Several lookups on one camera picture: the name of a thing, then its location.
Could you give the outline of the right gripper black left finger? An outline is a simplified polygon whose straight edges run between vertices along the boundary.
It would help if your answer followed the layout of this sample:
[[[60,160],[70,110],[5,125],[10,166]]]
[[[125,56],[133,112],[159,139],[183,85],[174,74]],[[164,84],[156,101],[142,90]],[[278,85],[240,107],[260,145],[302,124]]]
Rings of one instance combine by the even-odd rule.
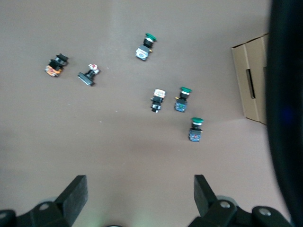
[[[17,216],[14,210],[0,211],[2,227],[71,227],[88,200],[87,176],[78,175],[54,200],[45,201]]]

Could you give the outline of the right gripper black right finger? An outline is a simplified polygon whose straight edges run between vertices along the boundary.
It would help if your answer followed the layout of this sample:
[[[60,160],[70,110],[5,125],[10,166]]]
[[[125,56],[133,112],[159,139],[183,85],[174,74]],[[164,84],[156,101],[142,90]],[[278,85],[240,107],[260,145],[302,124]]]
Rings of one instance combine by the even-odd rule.
[[[241,209],[226,197],[218,198],[203,175],[194,177],[194,199],[200,216],[190,227],[290,227],[276,209],[256,206],[252,212]]]

